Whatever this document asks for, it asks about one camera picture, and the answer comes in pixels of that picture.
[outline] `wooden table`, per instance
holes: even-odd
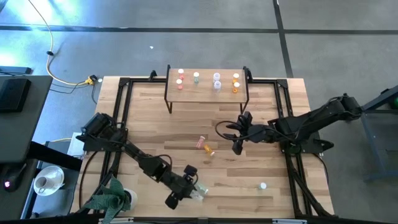
[[[247,93],[246,76],[243,69],[187,69],[184,68],[183,88],[177,87],[177,79],[180,78],[178,69],[169,69],[167,77],[167,88],[165,91],[165,101],[169,113],[172,112],[172,103],[239,103],[241,113],[243,113],[249,98]],[[193,82],[193,74],[199,73],[199,83]],[[213,89],[213,75],[220,74],[221,90]],[[240,84],[237,93],[233,93],[233,75],[239,74],[237,78]]]
[[[96,112],[113,113],[118,83],[119,77],[104,78]],[[288,79],[288,84],[294,114],[308,112],[310,107],[304,80]],[[175,210],[169,209],[164,201],[170,190],[144,175],[137,163],[123,154],[118,179],[124,187],[137,193],[138,204],[134,210],[125,212],[122,216],[294,217],[285,158],[280,153],[278,144],[245,142],[242,154],[237,156],[231,150],[232,143],[214,131],[215,123],[221,120],[236,121],[239,114],[236,105],[180,103],[169,114],[164,108],[164,91],[164,83],[134,84],[127,119],[129,140],[146,153],[170,155],[173,158],[173,171],[178,174],[183,173],[187,164],[195,166],[199,182],[209,188],[208,195],[203,202],[183,199]],[[249,84],[249,94],[251,100],[247,110],[253,115],[253,123],[266,123],[267,120],[278,117],[272,86]],[[215,151],[213,157],[209,157],[204,150],[196,149],[199,136],[206,137],[206,143]],[[89,156],[85,156],[81,170]],[[103,157],[104,153],[97,153],[87,168],[83,183],[83,203],[98,185]],[[324,208],[333,213],[322,163],[311,154],[303,154],[302,157],[308,188]],[[257,189],[261,182],[267,184],[265,190]],[[79,188],[78,185],[72,212],[78,210]],[[304,211],[299,190],[298,197],[300,208]]]

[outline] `white bottle cap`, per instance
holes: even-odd
[[[220,75],[218,72],[214,73],[213,79],[214,79],[215,81],[219,81],[220,78],[221,78],[221,75]]]
[[[214,82],[214,88],[217,89],[217,90],[220,89],[221,88],[221,82],[220,81],[215,81]]]
[[[267,184],[266,183],[261,183],[259,186],[260,189],[266,189],[267,188]]]

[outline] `white pot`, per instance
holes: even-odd
[[[130,189],[123,189],[123,190],[125,190],[125,191],[130,193],[130,195],[131,195],[131,202],[130,202],[131,208],[130,208],[130,210],[133,210],[134,207],[137,205],[137,200],[138,200],[137,194],[134,191],[130,190]]]

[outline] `black desk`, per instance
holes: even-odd
[[[15,192],[6,192],[0,186],[0,220],[21,218],[27,194],[36,174],[37,160],[68,169],[80,170],[81,160],[32,142],[44,102],[49,92],[50,76],[0,76],[0,86],[10,78],[31,81],[27,99],[20,113],[0,113],[0,165],[26,161],[23,181]]]

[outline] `orange object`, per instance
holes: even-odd
[[[213,150],[211,150],[211,147],[208,145],[203,146],[203,148],[205,149],[205,151],[207,152],[207,154],[209,154],[210,156],[214,155]]]

